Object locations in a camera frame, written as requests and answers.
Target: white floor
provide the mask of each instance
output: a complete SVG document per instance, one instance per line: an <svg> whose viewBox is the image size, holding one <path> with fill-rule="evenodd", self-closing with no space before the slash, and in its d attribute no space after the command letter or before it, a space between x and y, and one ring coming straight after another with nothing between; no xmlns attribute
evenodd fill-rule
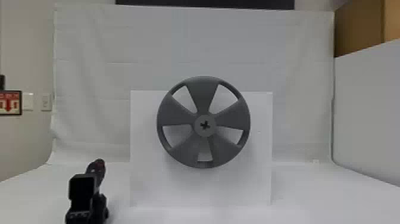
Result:
<svg viewBox="0 0 400 224"><path fill-rule="evenodd" d="M107 164L108 223L395 223L400 188L333 164L277 163L272 205L257 208L128 208L129 165ZM0 183L2 223L64 223L68 180L85 165L44 165Z"/></svg>

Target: wheel rim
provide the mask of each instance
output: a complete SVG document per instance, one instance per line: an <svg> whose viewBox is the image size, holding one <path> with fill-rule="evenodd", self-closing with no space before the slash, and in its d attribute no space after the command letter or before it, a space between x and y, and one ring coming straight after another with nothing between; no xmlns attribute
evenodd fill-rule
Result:
<svg viewBox="0 0 400 224"><path fill-rule="evenodd" d="M227 88L237 101L218 113L210 113L218 85ZM197 113L181 105L173 94L187 87ZM164 126L190 125L189 137L172 147L165 137ZM242 130L238 143L231 142L216 132L217 127ZM157 133L164 149L178 162L200 169L221 166L235 158L245 146L250 133L250 112L242 94L231 84L212 76L197 76L174 86L161 101L157 114ZM211 161L198 161L200 141L207 139Z"/></svg>

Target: white board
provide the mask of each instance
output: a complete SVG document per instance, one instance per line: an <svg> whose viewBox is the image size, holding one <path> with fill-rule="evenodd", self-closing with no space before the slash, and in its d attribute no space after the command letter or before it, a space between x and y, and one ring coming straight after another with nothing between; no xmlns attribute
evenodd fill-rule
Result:
<svg viewBox="0 0 400 224"><path fill-rule="evenodd" d="M333 13L57 4L50 160L129 160L129 91L274 92L274 158L327 159Z"/></svg>
<svg viewBox="0 0 400 224"><path fill-rule="evenodd" d="M336 59L333 158L400 185L400 40Z"/></svg>
<svg viewBox="0 0 400 224"><path fill-rule="evenodd" d="M131 205L136 207L267 206L271 194L272 94L242 92L251 133L242 151L212 169L194 169L167 154L156 131L166 91L131 91Z"/></svg>

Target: wall sign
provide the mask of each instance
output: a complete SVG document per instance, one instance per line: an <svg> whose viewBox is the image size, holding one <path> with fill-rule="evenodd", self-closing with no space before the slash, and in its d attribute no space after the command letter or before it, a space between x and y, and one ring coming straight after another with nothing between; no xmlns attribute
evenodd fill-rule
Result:
<svg viewBox="0 0 400 224"><path fill-rule="evenodd" d="M22 115L22 91L0 91L0 116Z"/></svg>

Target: black frame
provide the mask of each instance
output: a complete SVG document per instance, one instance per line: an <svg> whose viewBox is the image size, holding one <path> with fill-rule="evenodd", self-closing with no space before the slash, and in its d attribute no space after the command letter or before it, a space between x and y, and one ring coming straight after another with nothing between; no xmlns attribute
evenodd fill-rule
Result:
<svg viewBox="0 0 400 224"><path fill-rule="evenodd" d="M20 95L20 113L18 113L18 114L1 114L0 113L0 116L1 117L3 117L3 116L21 116L22 115L22 91L19 91L19 90L1 90L0 91L0 94L7 94L7 93L10 93L10 92L12 92L12 93L18 93L19 95Z"/></svg>
<svg viewBox="0 0 400 224"><path fill-rule="evenodd" d="M117 5L294 10L295 0L115 0Z"/></svg>

